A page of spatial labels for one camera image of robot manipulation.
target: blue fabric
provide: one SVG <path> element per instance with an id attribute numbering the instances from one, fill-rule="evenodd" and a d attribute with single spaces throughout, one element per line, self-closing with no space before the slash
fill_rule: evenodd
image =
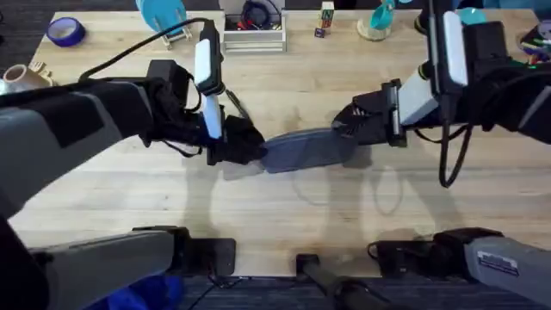
<path id="1" fill-rule="evenodd" d="M 180 276 L 150 276 L 119 289 L 86 310 L 176 310 L 183 293 Z"/>

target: dark floor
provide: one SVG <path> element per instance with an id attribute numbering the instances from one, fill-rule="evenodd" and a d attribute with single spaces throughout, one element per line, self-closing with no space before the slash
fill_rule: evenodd
<path id="1" fill-rule="evenodd" d="M 518 295 L 482 284 L 432 282 L 421 278 L 408 281 L 368 279 L 365 282 L 393 303 L 412 309 L 547 309 Z M 189 305 L 211 285 L 202 278 L 188 279 L 185 283 L 187 294 L 184 303 L 179 307 L 180 310 L 188 309 Z M 231 289 L 217 288 L 194 310 L 332 309 L 331 303 L 313 285 L 292 286 L 289 283 L 289 280 L 251 280 L 241 282 Z"/>
<path id="2" fill-rule="evenodd" d="M 317 9 L 321 0 L 288 0 L 287 9 Z M 190 10 L 217 9 L 217 0 L 184 0 Z M 373 8 L 379 0 L 358 0 L 359 8 Z M 14 64 L 32 58 L 47 24 L 55 11 L 135 10 L 134 0 L 3 0 L 0 10 L 0 74 Z M 483 285 L 429 282 L 426 280 L 368 280 L 387 298 L 426 309 L 543 309 L 524 298 Z M 233 289 L 215 289 L 197 309 L 330 309 L 314 286 L 286 288 L 288 282 L 276 280 L 243 281 Z M 181 309 L 210 286 L 204 278 L 186 279 L 186 297 Z"/>

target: container of items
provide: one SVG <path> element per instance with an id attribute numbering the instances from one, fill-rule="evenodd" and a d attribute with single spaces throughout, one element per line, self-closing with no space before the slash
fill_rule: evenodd
<path id="1" fill-rule="evenodd" d="M 220 0 L 226 15 L 223 52 L 286 52 L 284 4 L 284 0 Z"/>

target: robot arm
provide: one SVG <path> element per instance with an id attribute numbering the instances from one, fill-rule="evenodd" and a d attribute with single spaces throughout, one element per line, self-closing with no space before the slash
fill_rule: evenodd
<path id="1" fill-rule="evenodd" d="M 11 217 L 49 183 L 134 135 L 146 146 L 162 141 L 175 149 L 170 142 L 205 147 L 209 164 L 261 157 L 262 135 L 245 119 L 226 118 L 217 102 L 225 86 L 212 21 L 197 46 L 196 86 L 207 98 L 203 114 L 186 108 L 193 77 L 171 60 L 153 60 L 145 78 L 85 79 L 0 96 L 0 144 L 6 147 L 0 152 L 0 215 Z"/>
<path id="2" fill-rule="evenodd" d="M 547 121 L 551 65 L 524 65 L 507 53 L 501 22 L 462 26 L 446 1 L 429 0 L 429 60 L 404 84 L 398 79 L 381 90 L 356 96 L 332 123 L 359 145 L 407 146 L 407 130 L 441 127 L 440 183 L 449 187 L 459 173 L 475 126 L 495 125 L 551 144 Z M 450 132 L 451 125 L 462 125 Z M 451 177 L 446 177 L 449 141 L 464 134 Z"/>

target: teal object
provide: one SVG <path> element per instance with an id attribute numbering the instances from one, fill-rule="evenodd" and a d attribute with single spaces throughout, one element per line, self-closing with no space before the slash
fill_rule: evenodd
<path id="1" fill-rule="evenodd" d="M 136 0 L 136 4 L 147 25 L 157 32 L 186 20 L 186 9 L 182 0 Z M 155 25 L 155 19 L 161 26 L 160 30 Z M 178 28 L 170 34 L 179 34 L 181 31 L 182 29 Z"/>
<path id="2" fill-rule="evenodd" d="M 457 13 L 461 18 L 461 22 L 463 22 L 466 25 L 474 25 L 477 23 L 486 22 L 486 14 L 484 14 L 484 12 L 482 12 L 482 10 L 480 9 L 476 9 L 476 8 L 459 9 Z"/>
<path id="3" fill-rule="evenodd" d="M 394 0 L 386 0 L 381 4 L 373 15 L 371 15 L 371 21 L 369 26 L 377 30 L 384 30 L 393 23 L 395 2 Z"/>

